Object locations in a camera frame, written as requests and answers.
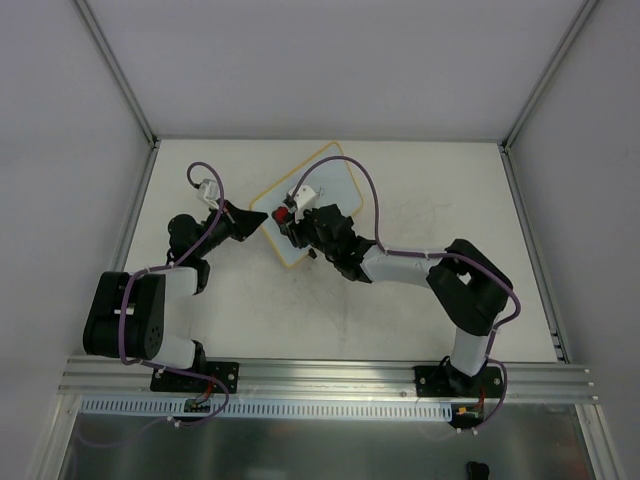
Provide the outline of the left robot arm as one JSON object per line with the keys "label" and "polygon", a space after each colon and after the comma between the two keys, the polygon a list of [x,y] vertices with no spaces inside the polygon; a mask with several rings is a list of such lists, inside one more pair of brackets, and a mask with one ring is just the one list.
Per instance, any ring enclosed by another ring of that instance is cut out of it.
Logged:
{"label": "left robot arm", "polygon": [[175,216],[168,223],[164,265],[101,274],[83,331],[85,353],[174,368],[174,378],[185,389],[203,387],[209,367],[197,358],[201,344],[165,332],[166,305],[203,293],[211,272],[206,256],[228,239],[245,241],[267,218],[265,212],[243,210],[228,200],[211,208],[201,222],[189,214]]}

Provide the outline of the red bone-shaped eraser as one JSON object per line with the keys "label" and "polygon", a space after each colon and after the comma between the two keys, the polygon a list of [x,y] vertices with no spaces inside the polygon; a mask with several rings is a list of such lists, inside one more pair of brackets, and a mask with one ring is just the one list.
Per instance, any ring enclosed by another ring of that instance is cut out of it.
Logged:
{"label": "red bone-shaped eraser", "polygon": [[290,212],[284,206],[281,206],[272,212],[272,217],[278,225],[285,225],[289,220],[289,216]]}

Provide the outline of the yellow framed whiteboard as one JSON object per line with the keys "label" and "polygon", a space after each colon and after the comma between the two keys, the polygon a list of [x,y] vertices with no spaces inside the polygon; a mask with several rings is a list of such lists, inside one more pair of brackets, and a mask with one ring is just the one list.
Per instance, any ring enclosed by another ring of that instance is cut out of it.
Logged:
{"label": "yellow framed whiteboard", "polygon": [[[332,141],[314,153],[300,165],[291,169],[272,186],[264,190],[250,202],[250,209],[271,214],[282,204],[286,194],[292,190],[303,174],[316,162],[326,157],[343,155],[341,145]],[[357,184],[350,164],[344,160],[334,160],[314,169],[305,179],[317,194],[315,207],[336,204],[344,216],[354,216],[364,204],[364,198]],[[292,268],[308,257],[308,247],[295,248],[280,233],[276,222],[270,218],[261,226],[271,247],[284,267]]]}

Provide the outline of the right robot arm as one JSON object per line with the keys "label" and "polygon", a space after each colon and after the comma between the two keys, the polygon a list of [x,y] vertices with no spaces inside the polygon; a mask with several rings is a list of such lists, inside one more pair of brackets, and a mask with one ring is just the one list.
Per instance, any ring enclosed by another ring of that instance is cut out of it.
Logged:
{"label": "right robot arm", "polygon": [[309,247],[353,282],[394,282],[430,289],[456,326],[451,354],[428,383],[457,396],[480,388],[483,370],[502,323],[498,317],[512,301],[521,305],[511,280],[464,239],[439,252],[390,249],[358,235],[353,219],[337,205],[301,211],[283,205],[272,212],[280,233],[296,248]]}

